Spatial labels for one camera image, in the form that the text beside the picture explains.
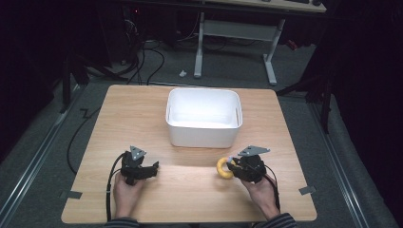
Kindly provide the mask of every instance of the sleeve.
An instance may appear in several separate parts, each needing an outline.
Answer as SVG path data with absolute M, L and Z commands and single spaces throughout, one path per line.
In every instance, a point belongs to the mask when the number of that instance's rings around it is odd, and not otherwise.
M 104 225 L 105 228 L 139 228 L 139 222 L 133 218 L 116 218 Z
M 263 223 L 261 228 L 294 228 L 297 227 L 297 223 L 294 218 L 288 214 L 284 213 L 276 216 L 267 222 Z

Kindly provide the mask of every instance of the metal rail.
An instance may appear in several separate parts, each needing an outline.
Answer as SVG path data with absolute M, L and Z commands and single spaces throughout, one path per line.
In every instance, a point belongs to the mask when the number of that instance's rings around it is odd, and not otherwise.
M 346 173 L 344 172 L 343 166 L 341 165 L 340 160 L 338 159 L 338 155 L 336 153 L 336 149 L 333 146 L 332 140 L 328 134 L 326 134 L 322 128 L 320 123 L 320 111 L 316 104 L 308 104 L 308 107 L 315 118 L 315 123 L 317 125 L 317 129 L 320 131 L 323 141 L 326 144 L 329 159 L 331 162 L 331 166 L 333 171 L 335 172 L 335 177 L 340 187 L 341 193 L 347 203 L 347 207 L 350 210 L 353 221 L 355 222 L 356 227 L 367 228 L 370 227 L 365 215 L 361 209 L 358 198 L 355 194 L 355 190 L 350 184 Z
M 36 178 L 36 175 L 39 173 L 42 165 L 44 164 L 50 152 L 50 148 L 53 145 L 56 136 L 59 134 L 68 112 L 71 110 L 77 99 L 81 96 L 84 88 L 85 87 L 82 85 L 77 85 L 74 87 L 71 104 L 63 113 L 60 114 L 56 122 L 50 128 L 26 171 L 15 185 L 14 190 L 10 194 L 6 203 L 3 205 L 0 211 L 0 227 L 7 227 L 10 223 L 12 216 L 20 205 L 21 201 L 24 199 L 25 194 L 28 192 L 30 186 Z

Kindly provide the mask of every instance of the wire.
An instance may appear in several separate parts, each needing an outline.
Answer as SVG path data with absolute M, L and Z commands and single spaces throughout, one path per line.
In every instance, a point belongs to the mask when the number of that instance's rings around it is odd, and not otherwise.
M 132 21 L 130 21 L 128 19 L 125 19 L 125 22 L 127 22 L 130 25 L 130 31 L 129 32 L 131 32 L 131 30 L 133 30 L 133 28 L 134 28 L 134 32 L 137 32 L 136 25 Z
M 131 59 L 130 66 L 127 67 L 126 69 L 123 69 L 122 71 L 119 71 L 119 72 L 115 73 L 115 72 L 112 72 L 112 71 L 106 69 L 103 66 L 97 66 L 94 63 L 91 63 L 89 60 L 86 60 L 87 65 L 93 67 L 95 70 L 99 71 L 101 74 L 98 74 L 98 73 L 90 70 L 89 68 L 86 68 L 87 73 L 89 73 L 89 74 L 91 74 L 93 76 L 96 76 L 96 77 L 110 76 L 111 78 L 114 78 L 114 79 L 125 80 L 124 78 L 121 78 L 120 76 L 122 76 L 124 74 L 127 74 L 130 71 L 133 71 L 137 67 L 137 65 L 139 63 L 139 58 L 137 56 L 137 50 L 139 49 L 138 44 L 142 43 L 141 40 L 142 40 L 142 37 L 144 37 L 144 32 L 138 33 L 136 25 L 133 22 L 131 22 L 130 20 L 125 20 L 125 22 L 129 23 L 129 25 L 131 26 L 131 29 L 133 29 L 133 26 L 134 26 L 135 33 L 136 33 L 135 39 L 133 41 L 134 45 L 131 44 L 132 42 L 131 42 L 131 39 L 129 37 L 129 34 L 126 33 L 127 38 L 129 39 L 129 52 L 128 52 L 128 57 L 127 58 Z
M 71 145 L 73 144 L 73 141 L 74 141 L 75 137 L 77 136 L 77 134 L 78 134 L 78 132 L 80 131 L 80 129 L 84 126 L 84 124 L 85 124 L 89 119 L 91 119 L 91 117 L 92 117 L 93 115 L 95 115 L 95 113 L 97 113 L 99 110 L 101 110 L 100 107 L 98 107 L 94 112 L 92 112 L 89 116 L 86 117 L 86 119 L 80 124 L 80 126 L 79 126 L 79 127 L 77 128 L 77 130 L 74 132 L 74 135 L 71 137 L 71 140 L 70 140 L 70 142 L 68 143 L 68 147 L 67 147 L 67 164 L 68 164 L 68 167 L 70 168 L 71 172 L 72 172 L 74 175 L 77 175 L 77 171 L 74 170 L 74 168 L 73 168 L 73 166 L 71 165 L 71 162 L 70 162 L 70 148 L 71 148 Z
M 149 40 L 149 41 L 145 41 L 145 44 L 146 43 L 157 43 L 157 45 L 155 47 L 148 47 L 147 49 L 159 48 L 161 45 L 161 41 L 159 41 L 159 40 Z
M 154 52 L 160 54 L 161 57 L 163 57 L 163 54 L 160 53 L 158 50 L 155 50 L 155 49 L 147 49 L 147 50 L 154 51 Z M 147 79 L 147 85 L 148 86 L 149 86 L 149 83 L 150 83 L 150 80 L 151 80 L 152 76 L 154 76 L 154 74 L 157 73 L 158 70 L 160 70 L 163 67 L 163 63 L 165 63 L 165 58 L 164 57 L 163 57 L 163 61 L 161 62 L 160 66 L 148 77 L 148 79 Z
M 214 42 L 214 37 L 209 36 L 209 38 L 210 38 L 210 41 L 213 41 L 213 42 Z M 221 47 L 218 47 L 218 48 L 208 48 L 208 47 L 206 47 L 205 45 L 203 45 L 203 47 L 204 47 L 205 49 L 207 49 L 207 50 L 212 50 L 212 51 L 221 50 L 221 49 L 225 48 L 226 45 L 227 45 L 227 39 L 226 39 L 226 38 L 222 38 L 222 40 L 223 40 L 223 44 L 222 44 Z
M 119 172 L 119 171 L 121 171 L 121 168 L 120 169 L 117 169 L 117 170 L 115 170 L 115 172 L 113 172 L 113 175 L 115 175 L 117 172 Z
M 114 171 L 115 170 L 115 166 L 118 163 L 118 161 L 124 156 L 124 154 L 121 154 L 116 161 L 113 163 L 112 168 L 110 169 L 110 173 L 109 173 L 109 178 L 107 179 L 107 186 L 106 186 L 106 217 L 107 220 L 110 221 L 112 216 L 110 213 L 110 186 L 111 186 L 111 181 L 112 181 L 112 177 L 113 175 L 118 171 Z
M 192 29 L 192 31 L 189 33 L 189 35 L 187 35 L 187 37 L 185 37 L 185 38 L 183 38 L 183 39 L 177 40 L 177 42 L 185 41 L 185 40 L 192 39 L 192 38 L 198 36 L 198 35 L 193 35 L 193 34 L 195 33 L 196 27 L 198 26 L 198 22 L 199 22 L 200 16 L 201 16 L 201 14 L 198 13 L 198 17 L 196 18 L 195 26 L 193 27 L 193 29 Z
M 130 44 L 131 44 L 130 34 L 129 34 L 129 33 L 126 33 L 126 37 L 127 37 L 128 43 L 129 43 L 129 45 L 130 45 Z
M 254 40 L 254 41 L 251 41 L 251 42 L 249 42 L 247 44 L 243 44 L 243 43 L 234 42 L 234 41 L 231 41 L 231 40 L 228 41 L 229 44 L 237 45 L 237 46 L 252 46 L 252 45 L 255 45 L 256 43 L 258 44 L 258 43 L 262 43 L 262 42 L 263 41 L 260 41 L 260 40 Z
M 270 182 L 270 184 L 272 185 L 273 190 L 275 192 L 274 194 L 275 194 L 275 199 L 276 199 L 276 207 L 278 208 L 278 210 L 280 210 L 279 197 L 278 197 L 278 182 L 277 182 L 277 177 L 276 177 L 275 172 L 273 172 L 273 170 L 269 166 L 264 165 L 266 168 L 268 168 L 272 172 L 272 174 L 273 174 L 273 176 L 275 178 L 275 183 L 273 183 L 273 181 L 269 177 L 267 177 L 267 175 L 265 175 L 263 173 L 260 173 L 259 170 L 257 170 L 256 168 L 252 167 L 252 165 L 250 165 L 249 163 L 247 163 L 246 165 Z
M 190 38 L 188 38 L 187 40 L 182 40 L 182 41 L 180 41 L 180 42 L 177 42 L 177 45 L 179 45 L 179 46 L 181 46 L 181 47 L 186 47 L 186 48 L 191 48 L 191 47 L 194 47 L 194 46 L 196 46 L 197 44 L 198 44 L 198 41 L 192 41 L 191 42 L 191 45 L 184 45 L 184 44 L 182 44 L 183 42 L 188 42 L 188 43 L 190 43 L 190 41 L 192 40 L 192 39 L 194 39 L 194 38 L 197 38 L 198 37 L 198 35 L 195 35 L 195 36 L 193 36 L 193 37 L 190 37 Z
M 130 82 L 133 80 L 133 78 L 136 76 L 136 74 L 139 74 L 139 85 L 141 84 L 141 78 L 140 78 L 140 69 L 143 67 L 144 64 L 144 59 L 145 59 L 145 53 L 144 53 L 144 44 L 142 45 L 142 51 L 143 51 L 143 59 L 142 59 L 142 64 L 140 67 L 137 66 L 136 72 L 133 73 L 133 75 L 127 80 L 126 84 L 129 85 Z

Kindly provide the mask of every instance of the desk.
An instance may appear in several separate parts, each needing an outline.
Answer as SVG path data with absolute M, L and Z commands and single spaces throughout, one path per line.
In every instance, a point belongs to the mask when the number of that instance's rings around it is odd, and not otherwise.
M 139 222 L 263 221 L 240 180 L 224 180 L 216 171 L 219 158 L 236 156 L 249 144 L 271 149 L 261 158 L 277 175 L 281 212 L 289 212 L 296 220 L 317 217 L 311 196 L 298 191 L 307 184 L 273 90 L 232 89 L 240 96 L 243 125 L 232 147 L 211 149 L 170 143 L 164 116 L 173 88 L 109 88 L 71 188 L 83 195 L 67 200 L 63 222 L 106 221 L 107 178 L 116 158 L 130 145 L 147 152 L 144 166 L 160 162 L 157 177 L 146 181 L 133 214 Z M 111 204 L 113 215 L 113 197 Z
M 323 4 L 314 6 L 312 1 L 309 4 L 295 3 L 284 0 L 272 0 L 270 2 L 263 2 L 261 0 L 205 0 L 204 2 L 212 3 L 226 3 L 234 5 L 242 5 L 248 7 L 259 7 L 280 10 L 299 10 L 305 12 L 320 12 L 326 11 Z M 201 20 L 199 25 L 199 45 L 196 52 L 195 61 L 195 78 L 202 76 L 202 41 L 204 35 L 214 35 L 223 37 L 232 37 L 240 39 L 252 39 L 260 41 L 270 41 L 271 46 L 267 54 L 263 54 L 263 62 L 266 67 L 266 73 L 269 84 L 275 86 L 277 84 L 276 75 L 273 70 L 272 57 L 278 44 L 278 39 L 281 35 L 285 19 L 280 19 L 276 27 L 268 27 L 262 25 L 252 25 L 243 23 L 222 22 L 216 20 L 204 20 L 204 13 L 201 13 Z

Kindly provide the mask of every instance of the tape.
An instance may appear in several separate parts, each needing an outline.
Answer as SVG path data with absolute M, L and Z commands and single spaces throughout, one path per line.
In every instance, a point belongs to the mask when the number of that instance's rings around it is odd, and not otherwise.
M 299 189 L 299 193 L 303 196 L 306 194 L 313 194 L 317 191 L 317 189 L 314 186 L 306 186 L 303 188 Z
M 81 193 L 81 192 L 62 191 L 62 193 L 60 194 L 59 198 L 63 199 L 63 200 L 67 199 L 67 198 L 79 200 L 81 195 L 83 195 L 83 193 Z

